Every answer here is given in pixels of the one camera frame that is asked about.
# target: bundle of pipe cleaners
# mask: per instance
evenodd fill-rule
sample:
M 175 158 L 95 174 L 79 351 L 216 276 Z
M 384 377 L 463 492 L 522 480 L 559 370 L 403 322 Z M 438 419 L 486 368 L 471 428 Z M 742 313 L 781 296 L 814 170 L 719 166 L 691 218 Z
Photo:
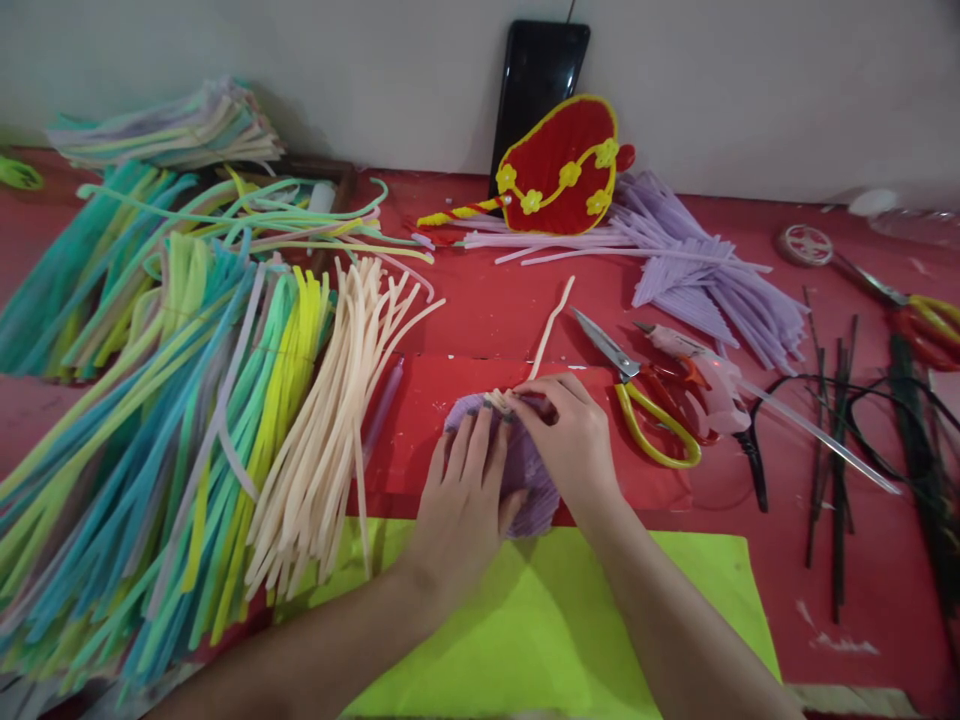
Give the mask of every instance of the bundle of pipe cleaners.
M 357 479 L 365 515 L 364 453 L 360 428 L 367 406 L 400 339 L 441 305 L 439 300 L 401 326 L 420 290 L 401 299 L 407 276 L 382 293 L 380 260 L 364 259 L 348 272 L 337 267 L 340 312 L 320 373 L 274 464 L 250 528 L 255 547 L 247 572 L 248 598 L 266 580 L 292 599 L 317 561 L 316 582 L 330 576 L 337 559 L 351 476 Z M 361 523 L 364 561 L 370 546 Z
M 512 233 L 492 218 L 458 221 L 472 229 L 467 248 L 520 248 L 497 263 L 525 258 L 536 265 L 584 255 L 649 258 L 633 296 L 633 307 L 652 303 L 714 338 L 717 350 L 740 347 L 729 320 L 766 369 L 794 374 L 791 359 L 802 360 L 807 308 L 764 280 L 772 268 L 744 262 L 736 246 L 709 235 L 680 199 L 650 171 L 621 175 L 609 223 L 569 237 Z M 527 257 L 540 250 L 568 252 Z
M 112 364 L 96 368 L 96 383 L 0 484 L 0 672 L 59 678 L 63 691 L 95 675 L 148 686 L 246 617 L 254 593 L 244 577 L 259 551 L 248 539 L 272 512 L 274 480 L 318 432 L 332 459 L 320 475 L 298 473 L 297 488 L 322 500 L 305 505 L 311 512 L 333 507 L 337 520 L 311 559 L 335 552 L 351 477 L 362 490 L 357 433 L 370 392 L 396 341 L 442 304 L 398 328 L 416 299 L 417 287 L 401 299 L 409 273 L 382 293 L 380 260 L 338 265 L 338 301 L 326 274 L 273 252 L 432 261 L 359 239 L 389 240 L 375 217 L 385 186 L 360 211 L 319 215 L 270 199 L 295 180 L 253 189 L 236 177 L 167 209 L 179 200 L 164 193 L 179 182 L 132 165 L 84 186 L 87 208 L 64 232 L 82 242 L 71 249 L 61 238 L 49 251 L 80 267 L 60 296 L 78 314 L 31 346 L 29 367 L 59 373 L 82 352 Z M 148 202 L 158 197 L 170 201 Z M 88 267 L 73 254 L 91 246 Z M 30 302 L 62 280 L 50 258 L 38 268 L 0 321 L 5 357 L 20 358 L 11 338 L 56 313 Z
M 318 214 L 273 200 L 291 187 L 309 196 L 309 184 L 280 180 L 265 188 L 245 184 L 239 176 L 170 208 L 197 178 L 127 163 L 107 173 L 102 186 L 81 188 L 90 201 L 61 233 L 0 315 L 0 372 L 46 375 L 65 382 L 95 377 L 128 340 L 134 323 L 156 294 L 163 268 L 157 249 L 171 232 L 215 240 L 236 249 L 249 228 L 258 239 L 250 251 L 269 256 L 284 248 L 327 248 L 406 255 L 433 262 L 431 255 L 403 247 L 370 245 L 361 237 L 392 245 L 416 242 L 389 238 L 379 231 L 383 193 L 367 207 L 339 215 Z M 428 289 L 419 273 L 392 257 L 386 262 L 409 272 Z M 191 282 L 173 289 L 180 297 Z
M 253 93 L 231 77 L 208 80 L 192 95 L 101 123 L 60 116 L 47 138 L 86 168 L 142 160 L 195 170 L 221 162 L 279 160 L 280 138 Z

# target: green object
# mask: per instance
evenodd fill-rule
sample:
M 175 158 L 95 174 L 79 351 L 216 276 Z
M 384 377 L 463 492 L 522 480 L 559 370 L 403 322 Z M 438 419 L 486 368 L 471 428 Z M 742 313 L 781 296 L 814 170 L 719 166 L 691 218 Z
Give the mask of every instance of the green object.
M 43 176 L 26 163 L 0 155 L 0 182 L 18 190 L 42 190 Z
M 403 549 L 413 522 L 368 523 L 376 572 L 377 561 L 382 568 Z M 746 539 L 653 535 L 779 679 Z M 278 620 L 363 580 L 359 522 L 348 518 L 339 570 L 326 586 L 278 607 Z M 598 720 L 660 717 L 603 571 L 575 528 L 506 543 L 472 600 L 344 714 L 457 718 L 532 709 Z

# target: black phone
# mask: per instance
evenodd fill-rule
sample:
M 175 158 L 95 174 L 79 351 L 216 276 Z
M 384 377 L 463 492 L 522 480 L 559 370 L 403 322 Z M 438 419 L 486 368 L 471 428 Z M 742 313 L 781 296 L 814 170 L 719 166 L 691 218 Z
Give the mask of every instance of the black phone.
M 496 175 L 503 154 L 576 91 L 589 41 L 586 25 L 535 20 L 510 25 L 489 197 L 499 194 Z

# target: red and yellow striped stick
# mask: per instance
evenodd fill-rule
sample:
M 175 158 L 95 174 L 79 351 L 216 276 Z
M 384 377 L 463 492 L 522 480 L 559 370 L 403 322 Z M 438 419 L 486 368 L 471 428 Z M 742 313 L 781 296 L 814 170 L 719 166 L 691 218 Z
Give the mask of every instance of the red and yellow striped stick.
M 462 208 L 454 208 L 446 212 L 427 215 L 417 220 L 417 225 L 444 225 L 451 220 L 464 220 L 476 215 L 486 215 L 488 212 L 501 208 L 509 202 L 509 195 L 501 195 L 500 197 L 491 198 L 490 200 L 484 200 L 482 203 L 473 203 L 471 205 L 464 205 Z

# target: hand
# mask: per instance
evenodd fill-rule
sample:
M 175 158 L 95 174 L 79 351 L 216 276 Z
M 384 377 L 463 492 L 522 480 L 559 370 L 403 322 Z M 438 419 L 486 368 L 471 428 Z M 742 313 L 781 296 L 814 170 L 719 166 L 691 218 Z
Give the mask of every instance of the hand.
M 395 566 L 438 602 L 441 618 L 480 582 L 527 497 L 518 490 L 500 502 L 511 423 L 500 423 L 490 448 L 492 415 L 485 403 L 440 438 L 413 537 Z
M 532 407 L 514 396 L 530 393 L 546 396 L 555 411 L 555 422 L 548 424 Z M 607 414 L 573 373 L 525 382 L 504 397 L 533 438 L 550 477 L 578 524 L 597 502 L 621 498 Z

